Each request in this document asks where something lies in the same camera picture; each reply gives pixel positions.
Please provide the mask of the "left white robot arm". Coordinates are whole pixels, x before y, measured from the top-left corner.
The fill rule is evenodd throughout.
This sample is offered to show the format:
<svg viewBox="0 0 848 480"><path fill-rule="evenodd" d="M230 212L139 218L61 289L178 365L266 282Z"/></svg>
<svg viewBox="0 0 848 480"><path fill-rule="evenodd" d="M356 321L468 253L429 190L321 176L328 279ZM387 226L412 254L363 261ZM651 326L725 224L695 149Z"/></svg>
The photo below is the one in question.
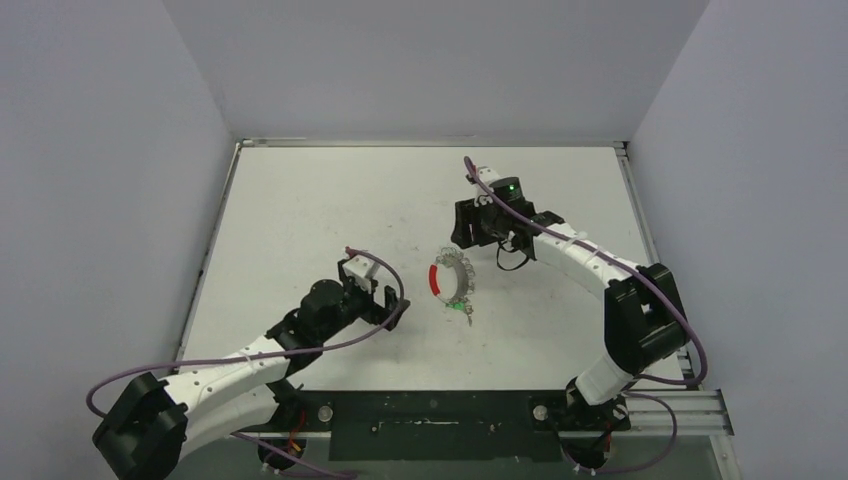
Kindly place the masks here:
<svg viewBox="0 0 848 480"><path fill-rule="evenodd" d="M348 347L330 339L358 320L359 336L393 330L410 302L400 274L362 250L348 249L338 277L315 282L299 305L239 350L217 359L183 360L124 372L129 382L101 421L92 443L119 479L165 479L199 448L252 426L282 431L299 405L289 377L323 353Z"/></svg>

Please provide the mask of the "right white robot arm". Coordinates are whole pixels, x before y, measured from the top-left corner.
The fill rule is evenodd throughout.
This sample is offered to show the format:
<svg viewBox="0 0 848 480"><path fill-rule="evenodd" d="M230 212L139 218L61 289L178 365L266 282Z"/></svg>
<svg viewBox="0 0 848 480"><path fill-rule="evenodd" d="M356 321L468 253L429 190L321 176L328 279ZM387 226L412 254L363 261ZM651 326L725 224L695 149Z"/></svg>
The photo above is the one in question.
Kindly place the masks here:
<svg viewBox="0 0 848 480"><path fill-rule="evenodd" d="M454 205L452 242L461 249L509 246L565 274L602 303L603 352L572 382L568 421L593 427L615 398L645 371L691 339L670 270L609 253L551 211L539 212L516 177L494 176Z"/></svg>

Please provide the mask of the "large keyring with small rings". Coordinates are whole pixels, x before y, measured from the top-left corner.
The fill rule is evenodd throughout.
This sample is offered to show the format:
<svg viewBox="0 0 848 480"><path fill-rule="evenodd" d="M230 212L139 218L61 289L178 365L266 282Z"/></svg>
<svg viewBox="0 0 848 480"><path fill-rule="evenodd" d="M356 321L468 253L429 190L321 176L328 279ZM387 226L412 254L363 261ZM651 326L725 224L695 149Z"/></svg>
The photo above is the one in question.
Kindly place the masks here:
<svg viewBox="0 0 848 480"><path fill-rule="evenodd" d="M439 249L428 268L427 280L431 295L446 308L448 302L471 303L469 296L475 291L475 270L458 248L444 246Z"/></svg>

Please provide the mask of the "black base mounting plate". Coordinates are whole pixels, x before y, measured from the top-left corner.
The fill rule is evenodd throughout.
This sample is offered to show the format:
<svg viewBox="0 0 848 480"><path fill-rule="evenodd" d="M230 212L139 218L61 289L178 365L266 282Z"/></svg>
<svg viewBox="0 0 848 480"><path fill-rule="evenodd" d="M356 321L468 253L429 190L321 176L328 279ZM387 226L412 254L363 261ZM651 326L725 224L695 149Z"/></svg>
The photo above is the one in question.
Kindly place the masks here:
<svg viewBox="0 0 848 480"><path fill-rule="evenodd" d="M562 390L298 391L249 432L325 437L332 461L558 462L631 427L623 398L578 407Z"/></svg>

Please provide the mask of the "aluminium frame rail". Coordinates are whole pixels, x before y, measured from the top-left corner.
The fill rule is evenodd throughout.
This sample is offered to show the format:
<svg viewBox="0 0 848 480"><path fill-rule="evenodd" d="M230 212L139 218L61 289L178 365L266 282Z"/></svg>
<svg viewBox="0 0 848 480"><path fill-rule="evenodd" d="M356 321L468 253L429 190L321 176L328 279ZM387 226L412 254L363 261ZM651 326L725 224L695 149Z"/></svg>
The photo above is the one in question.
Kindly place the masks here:
<svg viewBox="0 0 848 480"><path fill-rule="evenodd" d="M720 390L656 390L632 392L625 400L629 434L668 436L672 410L679 436L733 436L724 395Z"/></svg>

